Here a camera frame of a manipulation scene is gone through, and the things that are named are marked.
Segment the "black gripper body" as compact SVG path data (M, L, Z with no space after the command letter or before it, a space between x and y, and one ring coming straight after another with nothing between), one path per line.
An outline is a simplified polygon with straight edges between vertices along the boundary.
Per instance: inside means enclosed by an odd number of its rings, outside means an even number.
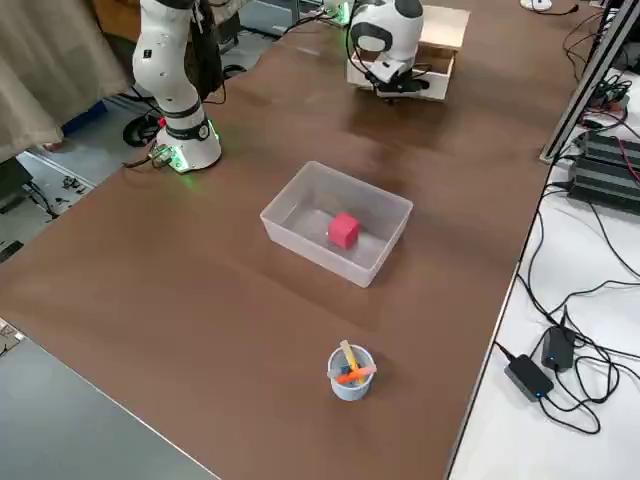
M419 97L430 87L429 81L425 79L427 73L428 70L396 72L389 81L378 81L374 92L382 98Z

